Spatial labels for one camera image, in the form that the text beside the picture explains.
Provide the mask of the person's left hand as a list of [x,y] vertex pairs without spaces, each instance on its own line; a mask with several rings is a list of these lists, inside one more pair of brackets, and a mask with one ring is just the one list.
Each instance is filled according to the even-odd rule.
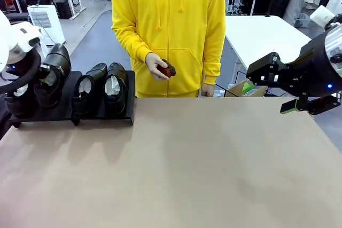
[[202,97],[213,97],[214,96],[215,85],[204,83],[201,86],[201,96]]

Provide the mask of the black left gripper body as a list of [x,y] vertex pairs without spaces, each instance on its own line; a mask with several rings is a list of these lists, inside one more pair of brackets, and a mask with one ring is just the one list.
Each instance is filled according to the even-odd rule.
[[21,60],[13,64],[6,65],[6,72],[21,77],[25,75],[32,67],[33,59],[30,53],[27,53]]

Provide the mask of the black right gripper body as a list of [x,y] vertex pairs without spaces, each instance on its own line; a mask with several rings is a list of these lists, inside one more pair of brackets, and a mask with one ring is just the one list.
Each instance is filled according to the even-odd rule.
[[301,48],[290,63],[298,81],[313,97],[341,91],[341,35],[321,34]]

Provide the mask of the person's right hand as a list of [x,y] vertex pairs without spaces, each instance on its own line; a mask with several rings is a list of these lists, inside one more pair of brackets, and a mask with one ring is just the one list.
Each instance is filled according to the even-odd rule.
[[160,65],[163,68],[167,68],[168,65],[162,61],[162,59],[155,53],[150,52],[146,55],[145,58],[145,63],[148,67],[148,70],[150,74],[157,80],[157,81],[162,81],[162,80],[168,80],[169,78],[164,75],[162,72],[160,72],[157,69],[157,66]]

